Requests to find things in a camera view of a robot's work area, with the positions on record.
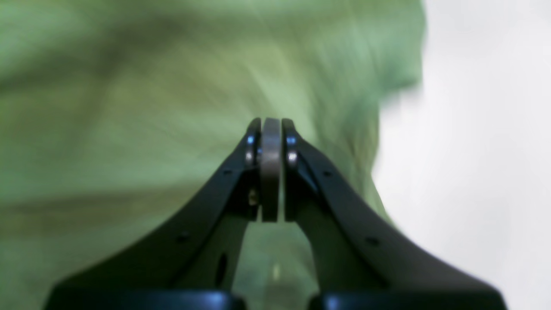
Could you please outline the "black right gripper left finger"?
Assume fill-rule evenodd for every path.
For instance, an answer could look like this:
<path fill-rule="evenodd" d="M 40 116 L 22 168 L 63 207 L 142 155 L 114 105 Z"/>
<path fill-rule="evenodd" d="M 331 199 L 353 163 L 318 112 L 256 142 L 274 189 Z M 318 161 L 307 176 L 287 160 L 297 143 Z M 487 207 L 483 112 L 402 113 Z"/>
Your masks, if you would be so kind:
<path fill-rule="evenodd" d="M 46 310 L 245 310 L 232 293 L 244 234 L 265 193 L 260 164 L 273 121 L 252 120 L 181 210 L 107 260 L 61 281 Z"/>

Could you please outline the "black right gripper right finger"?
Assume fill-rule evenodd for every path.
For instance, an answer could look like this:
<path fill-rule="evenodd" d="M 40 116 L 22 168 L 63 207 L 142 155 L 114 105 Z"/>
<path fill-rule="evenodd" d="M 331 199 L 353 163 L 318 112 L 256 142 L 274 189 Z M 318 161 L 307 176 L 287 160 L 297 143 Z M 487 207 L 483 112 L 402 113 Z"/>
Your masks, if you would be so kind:
<path fill-rule="evenodd" d="M 310 310 L 505 310 L 498 290 L 382 219 L 333 163 L 282 120 L 285 219 L 306 235 L 319 294 Z"/>

